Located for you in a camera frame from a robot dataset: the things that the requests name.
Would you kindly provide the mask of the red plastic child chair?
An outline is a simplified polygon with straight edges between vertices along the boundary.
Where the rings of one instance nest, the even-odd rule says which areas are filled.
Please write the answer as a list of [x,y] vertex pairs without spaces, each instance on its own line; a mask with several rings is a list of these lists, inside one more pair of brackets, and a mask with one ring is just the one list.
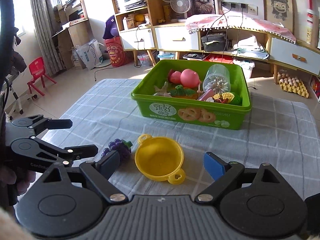
[[47,78],[49,81],[51,81],[54,84],[57,84],[57,82],[49,77],[46,74],[46,69],[44,66],[44,60],[42,57],[36,58],[33,62],[29,64],[29,71],[32,76],[32,79],[27,83],[30,94],[32,93],[32,89],[36,90],[41,96],[45,96],[45,94],[40,91],[36,86],[35,83],[38,79],[41,79],[42,87],[45,88],[45,82],[44,78]]

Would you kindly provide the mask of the beige starfish toy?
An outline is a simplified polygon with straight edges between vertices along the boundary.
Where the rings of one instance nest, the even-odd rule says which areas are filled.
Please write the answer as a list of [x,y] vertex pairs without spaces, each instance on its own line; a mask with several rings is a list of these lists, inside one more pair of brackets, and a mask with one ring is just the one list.
[[158,88],[157,86],[154,86],[155,93],[153,94],[153,96],[162,96],[162,97],[171,98],[171,93],[167,91],[168,86],[169,84],[167,81],[165,81],[162,88]]

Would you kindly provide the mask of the yellow toy pot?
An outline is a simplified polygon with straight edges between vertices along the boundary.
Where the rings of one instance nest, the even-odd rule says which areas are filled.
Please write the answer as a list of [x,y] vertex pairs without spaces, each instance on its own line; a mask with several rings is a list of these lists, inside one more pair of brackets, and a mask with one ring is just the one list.
[[185,180],[182,169],[184,151],[180,144],[167,137],[153,137],[143,134],[138,138],[135,165],[138,170],[153,181],[167,181],[180,185]]

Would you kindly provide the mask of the white paper shopping bag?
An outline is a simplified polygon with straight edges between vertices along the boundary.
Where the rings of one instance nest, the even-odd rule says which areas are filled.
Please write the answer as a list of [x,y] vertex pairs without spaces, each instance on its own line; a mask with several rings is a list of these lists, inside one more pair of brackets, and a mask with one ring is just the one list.
[[75,51],[88,70],[100,66],[103,62],[103,55],[97,39],[93,39],[82,46],[77,45]]

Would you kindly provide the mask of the purple toy grapes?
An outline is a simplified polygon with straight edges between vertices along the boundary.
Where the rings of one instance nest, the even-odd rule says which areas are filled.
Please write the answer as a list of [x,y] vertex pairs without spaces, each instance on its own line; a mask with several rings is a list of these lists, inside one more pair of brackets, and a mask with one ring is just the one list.
[[125,163],[131,158],[132,146],[131,141],[114,139],[114,141],[109,142],[108,146],[104,148],[101,158],[108,155],[111,151],[117,151],[120,156],[120,164]]

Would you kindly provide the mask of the pink patterned cover cloth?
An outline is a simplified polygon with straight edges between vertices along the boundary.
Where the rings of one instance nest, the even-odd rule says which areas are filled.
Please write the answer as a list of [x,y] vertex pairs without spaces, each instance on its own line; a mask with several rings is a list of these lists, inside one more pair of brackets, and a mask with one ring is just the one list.
[[296,44],[296,38],[285,28],[281,23],[272,23],[270,21],[261,20],[259,18],[251,18],[243,14],[223,15],[217,14],[201,14],[193,15],[186,19],[185,27],[189,31],[209,30],[209,29],[244,29],[249,31],[256,31],[268,33],[282,40],[286,40]]

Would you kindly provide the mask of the grey checked tablecloth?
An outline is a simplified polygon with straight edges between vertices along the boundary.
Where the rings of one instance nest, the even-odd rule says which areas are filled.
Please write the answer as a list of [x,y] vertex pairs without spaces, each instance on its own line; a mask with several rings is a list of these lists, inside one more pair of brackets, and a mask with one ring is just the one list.
[[130,159],[110,178],[128,196],[197,195],[213,181],[203,167],[207,151],[251,168],[269,163],[302,198],[319,193],[319,135],[305,104],[252,93],[252,110],[242,127],[229,130],[145,118],[131,99],[136,85],[133,79],[98,82],[63,114],[73,126],[47,132],[44,141],[61,148],[94,144],[103,151],[114,139],[131,141],[137,148],[142,134],[176,140],[184,150],[185,181],[171,185],[149,180]]

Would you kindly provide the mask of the clear cotton swab jar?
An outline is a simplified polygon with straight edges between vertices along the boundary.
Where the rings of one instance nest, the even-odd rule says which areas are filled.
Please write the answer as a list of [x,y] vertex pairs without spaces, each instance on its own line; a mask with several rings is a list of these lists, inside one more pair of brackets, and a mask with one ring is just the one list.
[[203,81],[203,90],[212,90],[214,94],[221,94],[231,91],[229,70],[222,64],[210,66]]

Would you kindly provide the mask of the red storage box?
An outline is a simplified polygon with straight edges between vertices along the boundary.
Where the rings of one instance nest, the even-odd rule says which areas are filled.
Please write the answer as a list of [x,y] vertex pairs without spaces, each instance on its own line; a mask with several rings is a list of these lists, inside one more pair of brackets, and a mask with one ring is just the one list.
[[213,62],[213,63],[233,64],[233,57],[229,55],[209,54],[203,60],[207,62]]

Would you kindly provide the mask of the framed cat picture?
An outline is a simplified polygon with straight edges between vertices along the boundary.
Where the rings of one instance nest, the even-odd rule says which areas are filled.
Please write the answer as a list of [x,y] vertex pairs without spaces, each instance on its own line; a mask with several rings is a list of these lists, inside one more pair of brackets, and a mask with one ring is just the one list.
[[191,0],[191,2],[191,13],[193,15],[219,13],[218,0]]

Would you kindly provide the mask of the yellow toy corn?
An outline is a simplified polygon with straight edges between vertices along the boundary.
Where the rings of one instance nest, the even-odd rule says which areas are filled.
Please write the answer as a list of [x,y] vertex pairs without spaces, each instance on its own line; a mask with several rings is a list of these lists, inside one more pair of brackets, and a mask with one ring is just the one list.
[[226,93],[217,93],[213,96],[213,99],[215,102],[219,103],[231,103],[235,98],[235,95],[231,92]]

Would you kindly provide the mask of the wooden shelf cabinet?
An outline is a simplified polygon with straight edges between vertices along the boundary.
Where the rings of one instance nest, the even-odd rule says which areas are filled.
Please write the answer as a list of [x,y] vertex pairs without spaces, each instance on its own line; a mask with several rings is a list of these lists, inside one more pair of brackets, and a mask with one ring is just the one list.
[[[176,57],[182,52],[229,55],[234,59],[260,61],[273,65],[274,69],[286,67],[301,70],[315,76],[319,75],[319,50],[297,40],[296,44],[282,40],[268,33],[244,29],[209,29],[189,31],[184,22],[160,24],[164,17],[162,0],[146,0],[146,6],[120,12],[117,0],[112,0],[115,10],[115,21],[120,40],[125,51],[152,50],[173,51]],[[257,53],[246,53],[241,48],[228,46],[225,51],[206,52],[201,37],[211,33],[226,33],[228,42],[236,44],[244,38],[255,36],[266,50],[267,56]]]

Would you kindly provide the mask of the green plastic storage box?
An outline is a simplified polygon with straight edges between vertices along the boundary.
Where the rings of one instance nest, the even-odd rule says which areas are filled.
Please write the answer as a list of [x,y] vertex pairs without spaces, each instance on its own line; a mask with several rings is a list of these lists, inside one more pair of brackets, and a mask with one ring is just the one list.
[[162,60],[135,87],[131,98],[144,117],[238,130],[252,109],[240,66],[224,64],[229,72],[233,100],[222,96],[201,100],[202,86],[188,88],[169,81],[170,74],[186,69],[197,73],[200,81],[204,81],[211,66],[213,63],[206,61]]

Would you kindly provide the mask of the white desk fan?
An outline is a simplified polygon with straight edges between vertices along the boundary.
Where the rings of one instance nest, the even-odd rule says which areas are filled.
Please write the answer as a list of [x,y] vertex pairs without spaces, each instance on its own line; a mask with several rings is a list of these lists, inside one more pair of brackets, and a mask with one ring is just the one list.
[[178,14],[185,14],[191,9],[191,0],[170,0],[172,10]]

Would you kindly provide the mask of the framed cartoon girl picture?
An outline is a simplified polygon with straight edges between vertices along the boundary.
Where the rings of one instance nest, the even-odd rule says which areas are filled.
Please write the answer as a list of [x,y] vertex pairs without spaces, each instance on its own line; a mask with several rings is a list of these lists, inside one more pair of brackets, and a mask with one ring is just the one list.
[[280,23],[294,33],[295,0],[263,0],[264,20]]

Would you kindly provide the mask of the yellow egg tray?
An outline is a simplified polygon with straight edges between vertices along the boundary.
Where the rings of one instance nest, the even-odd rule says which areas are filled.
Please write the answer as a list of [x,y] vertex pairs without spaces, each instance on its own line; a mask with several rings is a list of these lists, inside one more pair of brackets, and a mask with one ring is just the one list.
[[298,77],[291,77],[288,73],[278,72],[277,84],[280,85],[282,91],[298,94],[304,98],[309,97],[306,86]]

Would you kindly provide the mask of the pink toy pig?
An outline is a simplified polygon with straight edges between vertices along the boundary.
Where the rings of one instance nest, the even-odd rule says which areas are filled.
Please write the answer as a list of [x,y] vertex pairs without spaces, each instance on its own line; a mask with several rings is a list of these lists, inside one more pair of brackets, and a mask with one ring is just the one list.
[[180,81],[183,87],[188,88],[195,88],[201,83],[197,72],[191,69],[185,69],[183,72],[181,72]]

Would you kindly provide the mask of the pink rectangular block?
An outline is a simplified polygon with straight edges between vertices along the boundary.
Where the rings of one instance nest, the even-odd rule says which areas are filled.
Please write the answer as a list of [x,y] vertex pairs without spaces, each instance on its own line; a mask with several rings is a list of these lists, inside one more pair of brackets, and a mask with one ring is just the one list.
[[199,101],[206,101],[208,98],[213,98],[214,96],[214,91],[212,89],[207,90],[204,92],[199,98]]

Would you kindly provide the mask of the orange toy pumpkin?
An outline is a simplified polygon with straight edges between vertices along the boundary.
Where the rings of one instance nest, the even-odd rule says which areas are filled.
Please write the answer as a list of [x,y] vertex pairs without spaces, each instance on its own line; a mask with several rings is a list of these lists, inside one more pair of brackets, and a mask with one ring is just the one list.
[[199,97],[195,90],[188,87],[183,87],[182,85],[177,85],[175,88],[169,90],[169,92],[173,98],[197,100]]

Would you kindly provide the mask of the red printed bucket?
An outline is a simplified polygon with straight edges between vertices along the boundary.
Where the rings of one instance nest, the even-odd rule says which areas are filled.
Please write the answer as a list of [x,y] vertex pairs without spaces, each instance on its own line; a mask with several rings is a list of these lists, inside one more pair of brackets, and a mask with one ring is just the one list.
[[131,61],[130,56],[123,49],[119,36],[105,39],[104,42],[112,67],[121,67]]

